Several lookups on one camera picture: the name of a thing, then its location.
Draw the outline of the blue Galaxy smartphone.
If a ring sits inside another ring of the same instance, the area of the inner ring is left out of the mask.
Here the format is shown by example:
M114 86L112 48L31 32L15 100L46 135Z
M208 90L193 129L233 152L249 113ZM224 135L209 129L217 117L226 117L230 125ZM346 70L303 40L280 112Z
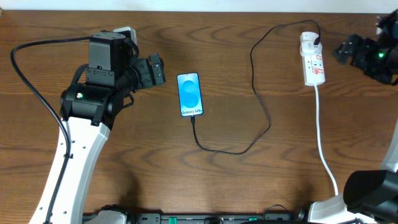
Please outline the blue Galaxy smartphone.
M203 102L197 72L177 75L180 114L182 117L203 114Z

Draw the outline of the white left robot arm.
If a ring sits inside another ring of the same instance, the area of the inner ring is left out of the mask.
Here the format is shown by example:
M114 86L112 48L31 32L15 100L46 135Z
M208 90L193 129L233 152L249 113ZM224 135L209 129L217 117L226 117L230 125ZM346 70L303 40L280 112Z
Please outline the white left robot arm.
M139 56L136 31L122 27L90 37L90 59L61 96L57 150L31 223L82 223L98 156L125 98L165 83L159 54Z

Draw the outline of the white power strip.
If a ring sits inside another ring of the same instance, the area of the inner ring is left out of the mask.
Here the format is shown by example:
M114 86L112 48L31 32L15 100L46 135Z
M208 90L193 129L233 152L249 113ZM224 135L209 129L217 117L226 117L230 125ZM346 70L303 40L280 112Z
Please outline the white power strip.
M314 32L302 32L299 52L302 56L304 84L321 85L325 82L325 69L322 55L323 46L319 35Z

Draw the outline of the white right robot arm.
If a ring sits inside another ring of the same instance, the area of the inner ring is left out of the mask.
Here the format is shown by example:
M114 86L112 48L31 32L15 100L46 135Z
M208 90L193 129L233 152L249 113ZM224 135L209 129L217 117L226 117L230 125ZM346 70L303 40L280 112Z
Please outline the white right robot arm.
M378 19L376 34L377 40L349 36L333 56L379 83L396 86L397 11ZM307 223L397 223L397 135L378 170L353 172L343 193L313 202L299 219Z

